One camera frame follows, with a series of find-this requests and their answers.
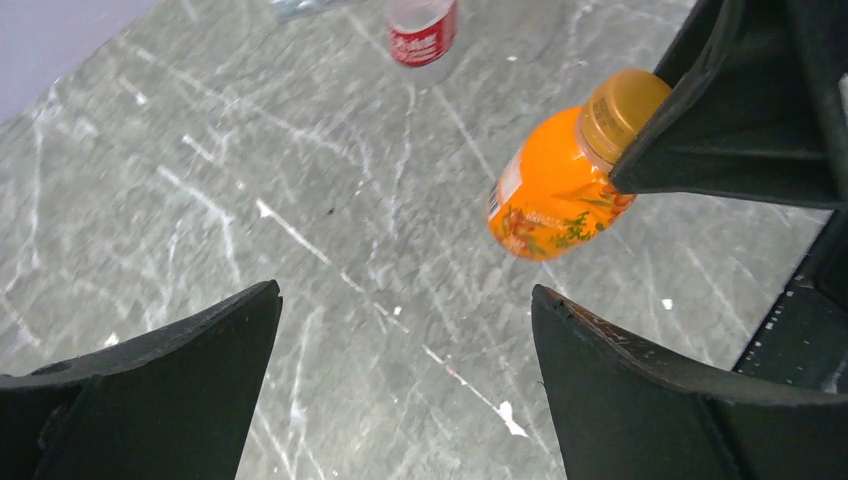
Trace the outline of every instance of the bottle label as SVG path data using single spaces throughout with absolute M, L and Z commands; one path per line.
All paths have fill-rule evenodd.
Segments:
M 551 260 L 606 230 L 634 198 L 618 193 L 611 185 L 591 185 L 583 193 L 589 198 L 548 208 L 504 202 L 490 215 L 489 228 L 513 255 Z
M 459 14 L 459 1 L 453 2 L 444 17 L 433 24 L 410 32 L 389 23 L 389 47 L 392 57 L 407 67 L 423 67 L 441 58 L 453 46 Z
M 521 187 L 521 151 L 512 157 L 509 164 L 501 174 L 501 178 L 492 188 L 489 195 L 489 220 L 495 217 L 501 209 L 501 205 L 509 202 Z

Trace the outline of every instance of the red bottle label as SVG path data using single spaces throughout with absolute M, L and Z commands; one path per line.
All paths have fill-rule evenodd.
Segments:
M 417 32 L 401 30 L 389 23 L 392 57 L 407 67 L 423 67 L 435 62 L 453 46 L 458 14 L 459 1 L 455 1 L 444 17 Z

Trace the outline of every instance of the clear plastic bottle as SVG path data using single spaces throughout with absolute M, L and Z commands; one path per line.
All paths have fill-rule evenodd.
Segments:
M 532 62 L 562 26 L 563 0 L 495 0 L 486 22 L 511 62 Z
M 458 0 L 388 0 L 389 51 L 418 88 L 444 81 L 456 68 Z

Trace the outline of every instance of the bottle cap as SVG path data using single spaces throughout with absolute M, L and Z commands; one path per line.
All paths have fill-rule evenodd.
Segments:
M 650 72 L 621 70 L 592 92 L 580 112 L 579 133 L 613 165 L 670 94 L 671 87 Z

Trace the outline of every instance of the marble floor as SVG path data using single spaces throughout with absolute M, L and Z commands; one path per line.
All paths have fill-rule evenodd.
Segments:
M 534 125 L 651 68 L 684 0 L 568 0 L 509 62 L 463 0 L 463 60 L 404 83 L 370 0 L 278 24 L 163 0 L 0 125 L 0 370 L 24 374 L 275 278 L 285 307 L 239 478 L 563 478 L 529 325 L 541 283 L 730 367 L 824 214 L 642 196 L 532 264 L 485 193 Z

